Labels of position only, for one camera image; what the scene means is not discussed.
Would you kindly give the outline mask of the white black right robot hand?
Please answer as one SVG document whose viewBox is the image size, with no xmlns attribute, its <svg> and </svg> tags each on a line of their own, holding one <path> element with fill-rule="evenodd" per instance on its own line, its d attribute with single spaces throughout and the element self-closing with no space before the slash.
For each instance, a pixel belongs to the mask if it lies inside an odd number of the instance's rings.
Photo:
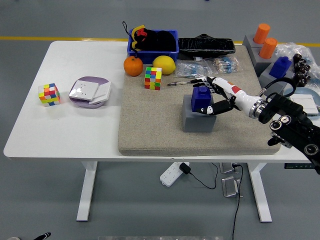
<svg viewBox="0 0 320 240">
<path fill-rule="evenodd" d="M 251 96 L 233 83 L 221 77 L 201 77 L 190 81 L 194 87 L 206 86 L 211 93 L 222 95 L 225 99 L 212 105 L 199 108 L 198 113 L 219 115 L 237 109 L 243 111 L 252 119 L 258 118 L 266 106 L 266 102 L 259 96 Z"/>
</svg>

